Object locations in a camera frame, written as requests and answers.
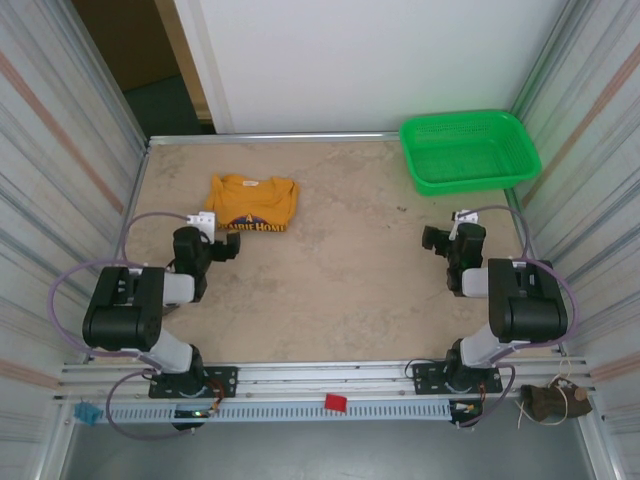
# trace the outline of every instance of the table surface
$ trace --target table surface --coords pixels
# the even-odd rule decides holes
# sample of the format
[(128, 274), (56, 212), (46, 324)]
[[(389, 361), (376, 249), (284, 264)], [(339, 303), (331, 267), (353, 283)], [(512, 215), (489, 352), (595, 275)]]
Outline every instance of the table surface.
[[(447, 290), (446, 260), (421, 246), (451, 212), (505, 204), (502, 191), (415, 192), (397, 142), (154, 146), (136, 214), (203, 208), (211, 176), (291, 177), (298, 211), (285, 233), (243, 232), (235, 260), (214, 263), (198, 304), (164, 319), (207, 362), (364, 361), (443, 357), (487, 321), (486, 299)], [(483, 212), (484, 257), (519, 256), (511, 216)], [(129, 258), (166, 265), (179, 220), (135, 225)]]

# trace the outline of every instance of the green basket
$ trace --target green basket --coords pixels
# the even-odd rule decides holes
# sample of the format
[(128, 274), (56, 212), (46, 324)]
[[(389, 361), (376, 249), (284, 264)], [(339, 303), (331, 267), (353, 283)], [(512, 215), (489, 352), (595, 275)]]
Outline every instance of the green basket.
[(400, 140), (422, 195), (511, 188), (540, 173), (529, 135), (506, 112), (413, 118), (400, 128)]

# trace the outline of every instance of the corrugated metal wall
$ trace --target corrugated metal wall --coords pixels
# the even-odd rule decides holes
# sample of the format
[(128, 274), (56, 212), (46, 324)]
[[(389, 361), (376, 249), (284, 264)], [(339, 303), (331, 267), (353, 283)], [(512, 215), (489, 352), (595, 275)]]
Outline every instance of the corrugated metal wall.
[(582, 308), (572, 353), (640, 478), (640, 2), (592, 1), (521, 118), (543, 173), (516, 194)]
[[(66, 1), (0, 2), (0, 478), (23, 478), (44, 405), (77, 355), (46, 318), (52, 280), (114, 252), (144, 140)], [(95, 282), (61, 289), (79, 334)]]

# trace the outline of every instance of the folded shirt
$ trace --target folded shirt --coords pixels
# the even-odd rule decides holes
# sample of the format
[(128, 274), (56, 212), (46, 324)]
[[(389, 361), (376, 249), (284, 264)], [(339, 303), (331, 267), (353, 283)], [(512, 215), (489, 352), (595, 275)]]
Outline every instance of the folded shirt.
[(205, 209), (215, 212), (220, 229), (284, 232), (296, 213), (299, 191), (289, 178), (214, 175)]

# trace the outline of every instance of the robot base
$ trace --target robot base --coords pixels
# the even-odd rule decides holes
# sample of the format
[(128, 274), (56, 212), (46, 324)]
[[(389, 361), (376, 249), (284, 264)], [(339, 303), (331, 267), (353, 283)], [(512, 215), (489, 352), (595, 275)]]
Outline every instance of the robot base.
[(413, 385), (416, 395), (480, 394), (502, 392), (502, 381), (497, 368), (470, 368), (462, 364), (458, 340), (447, 352), (444, 361), (413, 364)]
[(220, 382), (224, 388), (224, 397), (233, 398), (236, 396), (238, 385), (238, 367), (204, 367), (205, 386), (193, 395), (185, 395), (178, 389), (172, 387), (167, 377), (175, 374), (154, 375), (149, 387), (149, 398), (214, 398), (213, 390), (206, 385), (207, 380), (214, 379)]

